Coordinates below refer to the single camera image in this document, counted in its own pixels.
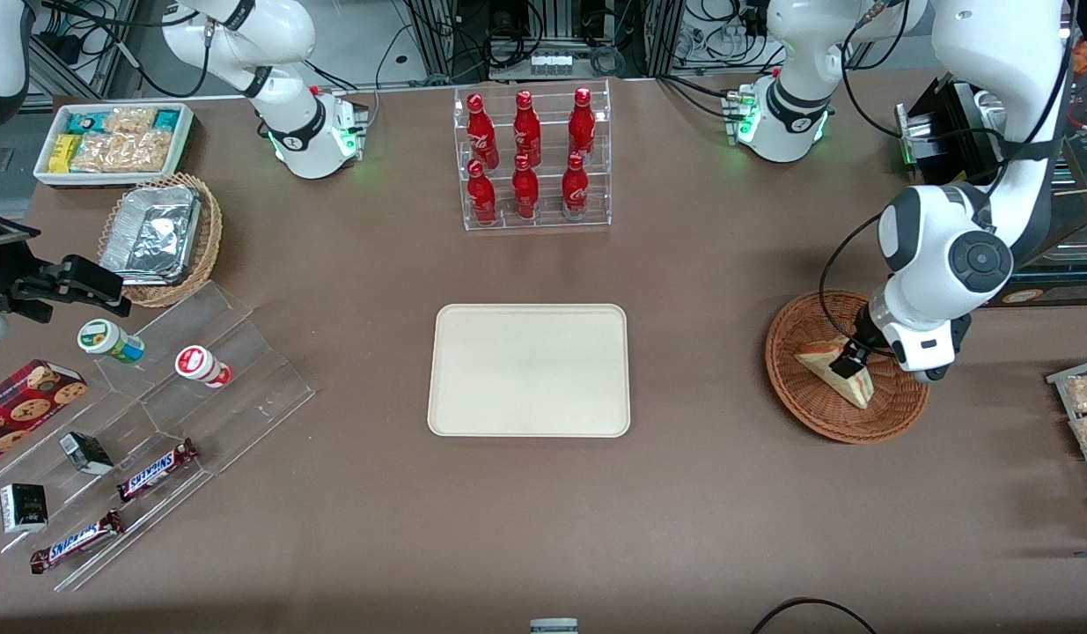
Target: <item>small black box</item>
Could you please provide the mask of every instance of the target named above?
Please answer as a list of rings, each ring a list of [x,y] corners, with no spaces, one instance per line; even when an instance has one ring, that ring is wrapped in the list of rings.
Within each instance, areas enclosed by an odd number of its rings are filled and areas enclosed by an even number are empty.
[[[96,437],[72,431],[60,443],[62,450],[73,462],[73,469],[84,474],[107,474],[113,469],[113,461],[101,449],[101,443]]]
[[[47,529],[47,490],[40,484],[9,484],[0,488],[3,533],[34,533]]]

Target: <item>brown table surface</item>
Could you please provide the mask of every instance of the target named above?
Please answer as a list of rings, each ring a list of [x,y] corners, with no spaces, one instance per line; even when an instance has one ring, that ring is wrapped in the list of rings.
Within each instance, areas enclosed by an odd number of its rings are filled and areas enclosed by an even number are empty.
[[[930,77],[853,85],[886,120]],[[1087,308],[978,312],[910,433],[814,436],[775,399],[761,343],[904,186],[896,141],[840,91],[820,146],[767,164],[652,80],[611,88],[613,227],[522,237],[461,227],[451,90],[383,96],[365,160],[318,182],[274,160],[247,101],[192,101],[186,167],[225,213],[214,278],[318,394],[85,589],[54,595],[0,555],[0,632],[515,633],[569,614],[587,634],[745,633],[795,595],[885,633],[1087,632],[1087,559],[1071,556],[1087,472],[1044,382],[1087,361]],[[39,186],[35,252],[92,256],[116,197]],[[867,232],[832,282],[885,275]],[[434,436],[434,318],[451,302],[624,308],[628,433]],[[87,364],[73,333],[97,314],[13,318],[0,378],[33,357]],[[772,631],[799,626],[858,631],[824,609]]]

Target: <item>round wicker basket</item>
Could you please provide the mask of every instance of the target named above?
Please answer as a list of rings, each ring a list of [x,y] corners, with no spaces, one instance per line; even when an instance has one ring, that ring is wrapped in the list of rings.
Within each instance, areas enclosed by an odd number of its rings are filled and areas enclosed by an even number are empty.
[[[214,200],[211,190],[202,181],[188,174],[173,174],[137,185],[137,187],[166,187],[168,185],[188,185],[202,196],[202,209],[198,216],[198,240],[192,248],[192,268],[185,281],[174,286],[125,286],[124,296],[140,306],[148,308],[164,308],[178,303],[195,293],[211,277],[214,261],[218,257],[218,240],[222,238],[222,211],[218,201]],[[113,213],[104,222],[104,232],[97,243],[97,257],[104,252],[104,243],[113,232],[113,221],[116,220],[121,201],[113,206]]]
[[[866,301],[863,294],[825,291],[825,304],[840,324],[852,324]],[[929,385],[914,381],[895,360],[873,355],[867,372],[876,394],[867,410],[850,405],[794,358],[808,343],[836,337],[836,328],[821,312],[816,293],[804,294],[782,308],[765,336],[765,370],[777,397],[805,426],[833,440],[870,445],[904,433],[926,409]]]

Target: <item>red cookie box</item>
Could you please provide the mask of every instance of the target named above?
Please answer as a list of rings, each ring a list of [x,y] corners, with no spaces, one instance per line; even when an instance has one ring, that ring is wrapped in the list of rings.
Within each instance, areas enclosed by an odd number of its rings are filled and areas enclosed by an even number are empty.
[[[0,456],[89,389],[79,373],[35,359],[0,384]]]

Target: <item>red bottle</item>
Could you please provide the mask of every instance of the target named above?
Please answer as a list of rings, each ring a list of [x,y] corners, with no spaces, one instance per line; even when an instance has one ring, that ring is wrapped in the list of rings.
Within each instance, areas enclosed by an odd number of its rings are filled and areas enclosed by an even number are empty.
[[[539,203],[539,177],[532,170],[532,161],[525,153],[515,156],[515,173],[511,176],[511,188],[515,189],[515,212],[523,220],[535,217],[535,207]]]
[[[586,188],[589,179],[583,170],[583,154],[571,152],[566,173],[562,175],[562,213],[566,220],[583,220],[586,215]]]
[[[478,160],[470,161],[470,204],[474,208],[476,222],[496,222],[496,188],[488,176],[484,176],[484,165]]]
[[[595,111],[590,109],[590,89],[575,90],[575,111],[571,113],[571,151],[584,157],[595,152]]]
[[[539,115],[532,108],[532,94],[527,90],[515,94],[515,123],[511,128],[515,132],[515,152],[527,156],[532,167],[538,167],[544,162],[544,133],[539,128]]]
[[[470,108],[470,145],[474,158],[478,158],[488,169],[497,169],[500,164],[500,152],[496,149],[496,128],[492,120],[484,112],[484,99],[478,94],[472,94],[465,103]]]

